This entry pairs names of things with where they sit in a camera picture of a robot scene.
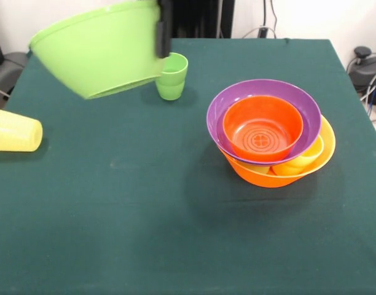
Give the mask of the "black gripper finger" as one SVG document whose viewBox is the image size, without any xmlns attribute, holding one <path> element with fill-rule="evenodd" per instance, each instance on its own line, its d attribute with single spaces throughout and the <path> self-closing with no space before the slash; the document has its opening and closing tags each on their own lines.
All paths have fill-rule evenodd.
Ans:
<svg viewBox="0 0 376 295">
<path fill-rule="evenodd" d="M 156 26 L 156 54 L 159 58 L 166 58 L 171 50 L 172 35 L 172 1 L 158 0 L 160 17 Z"/>
</svg>

